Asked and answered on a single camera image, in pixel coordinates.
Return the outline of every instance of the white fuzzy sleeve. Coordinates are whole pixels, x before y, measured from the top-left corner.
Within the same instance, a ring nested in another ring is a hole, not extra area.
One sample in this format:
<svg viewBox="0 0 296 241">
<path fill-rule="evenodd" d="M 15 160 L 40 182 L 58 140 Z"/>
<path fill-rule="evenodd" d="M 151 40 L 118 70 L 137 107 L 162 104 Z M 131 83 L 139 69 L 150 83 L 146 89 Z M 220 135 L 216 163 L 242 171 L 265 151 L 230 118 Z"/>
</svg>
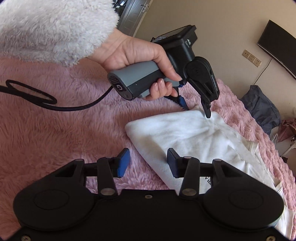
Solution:
<svg viewBox="0 0 296 241">
<path fill-rule="evenodd" d="M 90 56 L 117 22 L 112 0 L 4 0 L 0 57 L 72 66 Z"/>
</svg>

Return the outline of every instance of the woman's hand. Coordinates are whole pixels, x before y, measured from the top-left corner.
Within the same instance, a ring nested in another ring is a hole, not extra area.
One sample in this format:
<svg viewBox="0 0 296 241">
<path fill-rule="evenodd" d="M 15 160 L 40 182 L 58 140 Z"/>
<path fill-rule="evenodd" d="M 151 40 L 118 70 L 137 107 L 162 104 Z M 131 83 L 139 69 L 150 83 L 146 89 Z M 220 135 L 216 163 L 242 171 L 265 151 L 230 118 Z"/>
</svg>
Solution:
<svg viewBox="0 0 296 241">
<path fill-rule="evenodd" d="M 160 45 L 127 36 L 117 29 L 88 58 L 101 64 L 107 72 L 122 69 L 137 62 L 153 60 L 169 79 L 174 81 L 182 79 Z M 151 86 L 150 95 L 145 100 L 155 100 L 169 95 L 178 96 L 171 82 L 159 79 Z"/>
</svg>

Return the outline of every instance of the black cable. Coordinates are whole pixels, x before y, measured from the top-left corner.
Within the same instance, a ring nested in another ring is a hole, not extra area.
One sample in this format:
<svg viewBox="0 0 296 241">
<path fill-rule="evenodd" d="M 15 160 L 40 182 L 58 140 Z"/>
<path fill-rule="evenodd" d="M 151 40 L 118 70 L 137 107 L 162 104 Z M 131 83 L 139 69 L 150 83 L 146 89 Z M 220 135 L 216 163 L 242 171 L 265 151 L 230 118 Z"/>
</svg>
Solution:
<svg viewBox="0 0 296 241">
<path fill-rule="evenodd" d="M 272 58 L 271 60 L 269 61 L 268 65 L 265 67 L 265 69 L 262 71 L 262 73 L 259 75 L 258 79 L 255 81 L 255 83 L 253 85 L 255 85 L 257 83 L 257 81 L 259 80 L 260 76 L 263 74 L 263 72 L 267 69 L 267 67 L 269 66 L 270 62 L 272 61 Z"/>
<path fill-rule="evenodd" d="M 40 106 L 40 107 L 48 109 L 48 110 L 55 110 L 55 111 L 77 111 L 77 110 L 84 110 L 84 109 L 90 108 L 90 107 L 96 105 L 97 103 L 99 103 L 103 98 L 105 98 L 106 95 L 109 94 L 109 92 L 113 88 L 111 86 L 100 98 L 98 98 L 97 100 L 95 100 L 92 103 L 89 103 L 89 104 L 86 104 L 83 106 L 75 106 L 75 107 L 59 107 L 59 106 L 48 105 L 48 104 L 56 104 L 57 100 L 52 95 L 50 95 L 46 92 L 43 92 L 39 89 L 33 88 L 29 85 L 26 85 L 24 83 L 21 83 L 21 82 L 15 81 L 15 80 L 6 80 L 5 83 L 6 83 L 7 87 L 0 86 L 0 92 L 22 97 L 23 99 L 31 102 L 32 104 L 35 104 L 37 106 Z M 29 90 L 36 92 L 36 93 L 42 94 L 43 96 L 46 96 L 49 99 L 37 97 L 37 96 L 31 95 L 31 94 L 27 94 L 25 92 L 19 91 L 15 87 L 13 87 L 11 84 L 25 87 Z"/>
</svg>

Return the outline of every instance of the wall outlet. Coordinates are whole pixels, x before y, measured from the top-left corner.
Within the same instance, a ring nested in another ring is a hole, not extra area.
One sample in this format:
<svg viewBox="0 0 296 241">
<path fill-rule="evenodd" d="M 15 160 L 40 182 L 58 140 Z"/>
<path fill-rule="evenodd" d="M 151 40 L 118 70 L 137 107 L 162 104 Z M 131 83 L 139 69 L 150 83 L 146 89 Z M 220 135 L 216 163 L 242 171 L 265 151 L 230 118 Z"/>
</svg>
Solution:
<svg viewBox="0 0 296 241">
<path fill-rule="evenodd" d="M 253 64 L 256 65 L 257 67 L 259 67 L 261 64 L 261 61 L 259 59 L 255 58 Z"/>
<path fill-rule="evenodd" d="M 244 50 L 244 51 L 242 52 L 242 56 L 244 56 L 245 58 L 248 58 L 248 57 L 250 56 L 250 52 Z"/>
<path fill-rule="evenodd" d="M 252 54 L 250 54 L 250 56 L 248 57 L 248 60 L 250 60 L 252 63 L 254 62 L 255 59 L 256 57 Z"/>
</svg>

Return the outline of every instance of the beige wall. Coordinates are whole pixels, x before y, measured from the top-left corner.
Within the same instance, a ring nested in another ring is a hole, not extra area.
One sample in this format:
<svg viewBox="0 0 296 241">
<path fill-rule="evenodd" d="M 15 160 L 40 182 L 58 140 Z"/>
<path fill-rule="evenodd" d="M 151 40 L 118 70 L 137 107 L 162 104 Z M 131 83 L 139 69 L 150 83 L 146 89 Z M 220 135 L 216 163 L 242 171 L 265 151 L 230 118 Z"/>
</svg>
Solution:
<svg viewBox="0 0 296 241">
<path fill-rule="evenodd" d="M 256 45 L 269 19 L 296 37 L 293 0 L 154 0 L 136 37 L 150 41 L 184 25 L 196 25 L 195 55 L 206 58 L 215 76 L 240 98 L 270 60 Z M 259 68 L 242 56 L 244 49 L 262 61 Z M 291 115 L 296 80 L 283 67 L 273 60 L 257 85 L 283 117 Z"/>
</svg>

